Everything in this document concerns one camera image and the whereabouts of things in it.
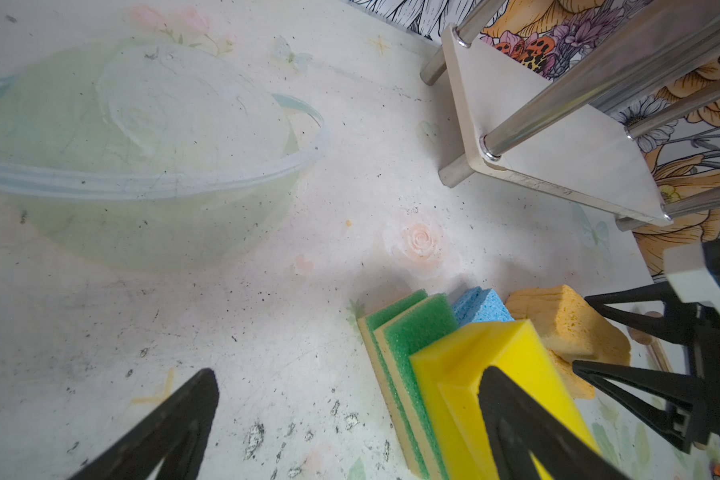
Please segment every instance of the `blue sponge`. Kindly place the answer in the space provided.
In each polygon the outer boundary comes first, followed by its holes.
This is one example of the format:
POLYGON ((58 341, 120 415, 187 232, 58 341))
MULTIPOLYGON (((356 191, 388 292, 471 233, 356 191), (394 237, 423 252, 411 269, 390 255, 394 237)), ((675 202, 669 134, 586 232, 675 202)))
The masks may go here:
POLYGON ((456 300, 453 310, 459 326, 471 322, 511 322, 514 320, 495 291, 490 288, 483 290, 479 286, 467 290, 456 300))

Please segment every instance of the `yellow cross mark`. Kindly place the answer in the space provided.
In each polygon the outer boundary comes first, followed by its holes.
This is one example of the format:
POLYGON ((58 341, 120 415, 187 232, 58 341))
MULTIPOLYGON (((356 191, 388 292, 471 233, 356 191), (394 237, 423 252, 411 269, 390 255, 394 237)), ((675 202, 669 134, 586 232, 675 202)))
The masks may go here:
POLYGON ((166 384, 163 387, 163 393, 157 396, 142 396, 131 399, 131 403, 154 403, 159 405, 163 403, 166 398, 170 397, 171 390, 173 390, 173 376, 176 374, 176 370, 173 368, 168 369, 168 378, 166 378, 166 384))
POLYGON ((378 38, 376 40, 368 40, 368 43, 370 43, 371 45, 377 46, 378 53, 381 55, 384 55, 384 49, 390 48, 390 46, 384 43, 384 39, 382 38, 381 35, 377 35, 377 37, 378 38))

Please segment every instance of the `green scouring pad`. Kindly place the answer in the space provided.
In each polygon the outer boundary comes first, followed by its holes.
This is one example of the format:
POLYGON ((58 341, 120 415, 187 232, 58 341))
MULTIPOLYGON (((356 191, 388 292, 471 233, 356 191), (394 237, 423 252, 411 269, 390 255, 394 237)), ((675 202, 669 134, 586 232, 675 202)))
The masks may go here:
POLYGON ((358 318, 358 328, 365 342, 368 357, 371 359, 376 380, 382 389, 382 396, 384 396, 384 402, 387 404, 389 415, 392 418, 394 430, 398 434, 400 448, 402 448, 403 456, 405 456, 405 463, 408 465, 408 469, 420 478, 429 478, 427 467, 424 465, 424 457, 416 445, 411 424, 405 416, 403 404, 400 402, 398 396, 398 390, 394 387, 387 363, 382 357, 382 351, 378 348, 378 343, 376 342, 376 337, 373 335, 373 331, 425 298, 427 298, 427 293, 419 290, 391 304, 384 308, 384 310, 358 318))
POLYGON ((457 329, 451 305, 440 293, 414 304, 373 332, 432 480, 448 480, 448 472, 409 357, 457 329))

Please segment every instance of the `yellow sponge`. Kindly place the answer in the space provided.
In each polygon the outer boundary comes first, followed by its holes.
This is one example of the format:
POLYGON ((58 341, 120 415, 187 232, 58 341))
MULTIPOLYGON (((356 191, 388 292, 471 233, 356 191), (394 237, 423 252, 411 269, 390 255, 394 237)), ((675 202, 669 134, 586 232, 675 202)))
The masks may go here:
POLYGON ((555 365, 555 368, 557 368, 557 372, 560 374, 563 383, 573 398, 584 398, 586 400, 595 398, 595 387, 590 385, 587 380, 575 374, 574 368, 570 363, 561 359, 557 353, 552 350, 547 350, 547 353, 550 354, 552 363, 555 365))
POLYGON ((530 322, 469 323, 411 355, 411 364, 453 480, 498 478, 478 404, 480 380, 491 365, 598 452, 530 322))
POLYGON ((542 343, 567 362, 630 364, 630 341, 568 285, 518 290, 505 305, 516 320, 533 322, 542 343))

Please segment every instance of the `sponge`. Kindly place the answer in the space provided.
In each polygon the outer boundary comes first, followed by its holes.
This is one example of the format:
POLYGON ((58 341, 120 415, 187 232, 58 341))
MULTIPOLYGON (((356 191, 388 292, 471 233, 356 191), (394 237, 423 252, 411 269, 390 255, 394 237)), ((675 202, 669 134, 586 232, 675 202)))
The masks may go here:
POLYGON ((574 373, 572 365, 565 360, 561 359, 557 353, 552 350, 547 350, 552 359, 552 364, 557 368, 557 372, 563 379, 568 392, 570 392, 573 398, 584 398, 585 400, 591 400, 595 398, 595 387, 590 385, 585 379, 581 378, 574 373))
MULTIPOLYGON (((528 321, 469 323, 411 356, 448 473, 497 480, 478 390, 496 365, 596 452, 596 443, 528 321)), ((550 476, 542 471, 545 480, 550 476)))
POLYGON ((519 290, 506 305, 516 320, 533 322, 544 346, 567 362, 630 364, 630 341, 568 285, 519 290))
POLYGON ((376 380, 382 389, 384 403, 387 404, 387 410, 389 410, 389 415, 392 418, 394 430, 398 435, 400 448, 403 450, 403 456, 405 457, 405 463, 408 465, 408 469, 420 478, 429 478, 427 467, 424 465, 424 458, 416 445, 411 424, 405 416, 403 405, 400 403, 398 396, 398 390, 394 388, 387 363, 382 357, 382 351, 378 348, 378 343, 376 342, 376 337, 373 335, 373 331, 425 298, 427 298, 427 293, 419 290, 391 304, 384 308, 384 310, 358 318, 358 328, 365 343, 365 349, 368 351, 368 357, 371 359, 376 380))
POLYGON ((410 355, 458 329, 442 293, 430 296, 374 331, 395 388, 411 423, 430 478, 448 480, 438 442, 418 389, 410 355))
POLYGON ((514 320, 495 291, 490 288, 483 290, 479 286, 467 290, 459 300, 456 300, 454 314, 459 326, 470 322, 511 322, 514 320))

